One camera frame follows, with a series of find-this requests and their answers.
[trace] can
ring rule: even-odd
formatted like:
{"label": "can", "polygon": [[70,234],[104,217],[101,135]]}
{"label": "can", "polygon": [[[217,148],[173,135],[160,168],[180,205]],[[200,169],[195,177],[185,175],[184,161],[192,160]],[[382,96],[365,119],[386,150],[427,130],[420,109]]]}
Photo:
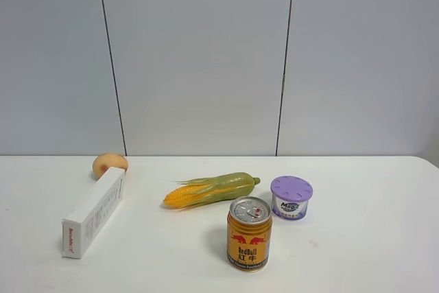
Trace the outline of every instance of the can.
{"label": "can", "polygon": [[297,176],[279,176],[272,181],[273,213],[284,220],[299,220],[305,217],[313,187]]}
{"label": "can", "polygon": [[256,271],[268,261],[272,212],[262,199],[240,197],[227,215],[227,258],[236,269]]}

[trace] can lid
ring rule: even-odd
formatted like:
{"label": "can lid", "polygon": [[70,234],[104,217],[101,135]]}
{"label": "can lid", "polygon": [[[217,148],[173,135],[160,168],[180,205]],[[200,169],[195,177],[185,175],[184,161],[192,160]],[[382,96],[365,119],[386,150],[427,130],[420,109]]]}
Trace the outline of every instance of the can lid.
{"label": "can lid", "polygon": [[272,181],[272,193],[288,202],[306,202],[313,195],[313,187],[296,176],[279,176]]}
{"label": "can lid", "polygon": [[262,199],[244,196],[231,202],[230,214],[236,221],[245,224],[260,224],[270,218],[271,208]]}

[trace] white wall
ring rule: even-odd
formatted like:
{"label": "white wall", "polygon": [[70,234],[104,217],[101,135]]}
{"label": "white wall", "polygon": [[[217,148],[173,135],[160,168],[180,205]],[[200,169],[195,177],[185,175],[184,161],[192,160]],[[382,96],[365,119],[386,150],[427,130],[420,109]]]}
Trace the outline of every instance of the white wall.
{"label": "white wall", "polygon": [[104,0],[129,155],[274,155],[289,0]]}
{"label": "white wall", "polygon": [[439,164],[438,4],[293,0],[279,154]]}
{"label": "white wall", "polygon": [[101,0],[0,0],[0,154],[123,153]]}

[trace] purple lid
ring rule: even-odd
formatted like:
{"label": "purple lid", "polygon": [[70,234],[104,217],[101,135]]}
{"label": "purple lid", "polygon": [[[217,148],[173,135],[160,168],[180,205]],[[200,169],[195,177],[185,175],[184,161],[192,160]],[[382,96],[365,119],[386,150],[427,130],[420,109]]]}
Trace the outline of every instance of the purple lid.
{"label": "purple lid", "polygon": [[313,187],[296,176],[279,176],[272,181],[272,193],[288,202],[305,202],[313,195]]}

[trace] pull tab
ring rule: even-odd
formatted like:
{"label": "pull tab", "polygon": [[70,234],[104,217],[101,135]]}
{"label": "pull tab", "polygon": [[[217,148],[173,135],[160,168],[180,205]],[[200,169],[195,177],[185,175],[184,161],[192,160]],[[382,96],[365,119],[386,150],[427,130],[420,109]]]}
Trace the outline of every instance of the pull tab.
{"label": "pull tab", "polygon": [[262,211],[257,207],[253,207],[247,211],[247,214],[254,218],[259,218],[262,215]]}

